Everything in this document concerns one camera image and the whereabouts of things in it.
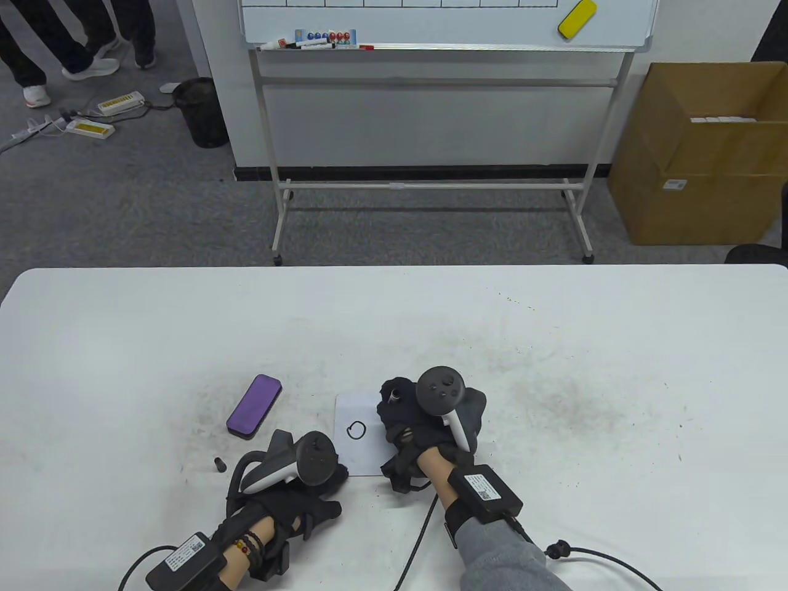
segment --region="cardboard box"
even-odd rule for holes
[[[786,180],[785,63],[652,64],[608,185],[635,244],[739,244],[774,223]]]

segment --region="black chair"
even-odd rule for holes
[[[782,246],[742,244],[730,250],[725,262],[733,265],[772,263],[788,269],[788,184],[782,189]]]

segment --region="power strip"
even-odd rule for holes
[[[96,123],[87,119],[74,119],[65,126],[67,133],[76,133],[78,136],[87,136],[96,139],[107,139],[115,133],[115,127],[107,123]]]
[[[109,117],[110,115],[117,115],[118,113],[124,113],[128,110],[135,109],[144,104],[145,97],[139,92],[134,91],[109,101],[100,102],[97,107],[98,110],[101,111],[101,115]]]

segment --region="white wall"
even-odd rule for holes
[[[238,166],[267,165],[236,0],[193,0]],[[652,61],[748,61],[779,0],[661,0],[603,156],[609,162]],[[620,58],[513,52],[265,54],[272,76],[612,77]],[[586,162],[609,91],[266,90],[279,165]]]

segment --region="forearm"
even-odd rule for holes
[[[435,487],[435,492],[440,499],[440,504],[444,509],[448,509],[459,496],[457,492],[449,485],[448,476],[455,469],[455,465],[444,458],[438,448],[430,448],[422,453],[416,460],[418,467],[424,475],[430,479]]]
[[[293,522],[293,529],[297,530],[301,520],[296,518]],[[265,545],[268,544],[271,540],[273,540],[274,535],[274,527],[273,527],[273,519],[270,517],[266,517],[262,521],[255,523],[251,528],[249,528],[254,535],[260,538],[260,541]],[[257,548],[257,542],[253,537],[249,537],[251,539],[251,543]],[[227,565],[221,570],[219,573],[219,580],[225,584],[225,586],[230,591],[235,591],[238,588],[238,585],[241,583],[243,576],[249,570],[250,562],[247,558],[247,555],[243,553],[243,550],[238,548],[237,546],[233,545],[225,550],[225,558],[227,559]]]
[[[417,462],[433,483],[444,509],[451,507],[459,499],[448,483],[455,465],[437,448],[428,449]],[[548,571],[542,551],[504,520],[482,525],[470,518],[457,529],[455,543],[466,566],[460,579],[462,591],[569,591],[561,579]]]

